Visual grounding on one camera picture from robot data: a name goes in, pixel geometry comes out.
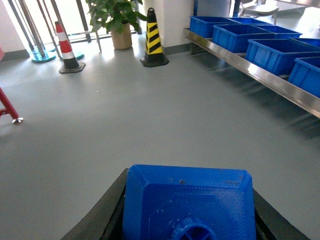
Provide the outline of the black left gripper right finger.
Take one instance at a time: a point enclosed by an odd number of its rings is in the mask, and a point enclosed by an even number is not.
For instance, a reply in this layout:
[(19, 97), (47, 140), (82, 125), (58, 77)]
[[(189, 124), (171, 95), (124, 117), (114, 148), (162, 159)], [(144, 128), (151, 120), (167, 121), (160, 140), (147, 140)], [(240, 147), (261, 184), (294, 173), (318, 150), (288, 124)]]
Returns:
[(309, 240), (255, 189), (253, 190), (257, 240)]

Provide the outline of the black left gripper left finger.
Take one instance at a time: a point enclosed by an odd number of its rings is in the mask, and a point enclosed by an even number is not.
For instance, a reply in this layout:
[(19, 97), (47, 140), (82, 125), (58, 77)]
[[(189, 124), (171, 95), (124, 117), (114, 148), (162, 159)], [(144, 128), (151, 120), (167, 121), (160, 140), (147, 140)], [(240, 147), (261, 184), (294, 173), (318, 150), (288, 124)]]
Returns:
[(63, 240), (120, 240), (128, 169), (122, 171), (108, 190)]

